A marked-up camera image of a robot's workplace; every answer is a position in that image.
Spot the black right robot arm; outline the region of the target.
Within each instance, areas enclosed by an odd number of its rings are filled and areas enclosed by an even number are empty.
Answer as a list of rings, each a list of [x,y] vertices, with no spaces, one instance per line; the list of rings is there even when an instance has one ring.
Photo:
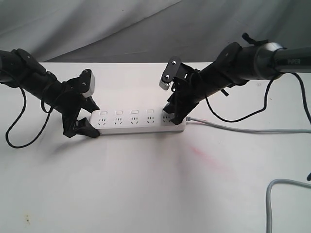
[[[217,92],[227,96],[225,88],[243,86],[252,80],[268,80],[272,84],[285,73],[297,76],[311,71],[309,47],[287,49],[269,40],[256,41],[247,33],[242,38],[248,47],[230,43],[202,70],[182,63],[177,56],[169,59],[159,85],[163,90],[172,91],[164,112],[173,114],[175,125],[180,124],[200,101]]]

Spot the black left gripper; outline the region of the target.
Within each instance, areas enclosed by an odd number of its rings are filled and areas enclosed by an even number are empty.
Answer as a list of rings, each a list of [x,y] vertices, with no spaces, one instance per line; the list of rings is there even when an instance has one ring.
[[[83,135],[90,138],[99,137],[99,131],[95,129],[85,117],[78,119],[82,109],[93,113],[100,108],[93,97],[85,98],[78,89],[79,77],[69,79],[62,83],[62,93],[57,100],[57,111],[61,113],[63,123],[63,135],[71,138],[75,135]]]

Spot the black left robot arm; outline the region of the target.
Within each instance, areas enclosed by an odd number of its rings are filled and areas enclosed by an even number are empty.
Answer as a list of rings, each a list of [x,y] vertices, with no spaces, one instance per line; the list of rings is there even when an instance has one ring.
[[[78,119],[82,109],[89,113],[99,107],[92,98],[95,77],[91,69],[67,81],[60,82],[31,54],[23,49],[0,52],[0,82],[11,88],[21,87],[40,99],[41,106],[49,105],[62,116],[63,134],[69,138],[84,135],[96,138],[99,131],[87,118]]]

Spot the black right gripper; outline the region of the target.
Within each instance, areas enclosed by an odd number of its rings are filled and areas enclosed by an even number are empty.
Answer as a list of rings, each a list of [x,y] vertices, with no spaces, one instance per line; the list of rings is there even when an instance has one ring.
[[[202,70],[181,63],[168,89],[172,94],[163,107],[165,113],[174,114],[171,119],[173,124],[181,124],[184,118],[198,105],[198,102],[201,101],[202,88]]]

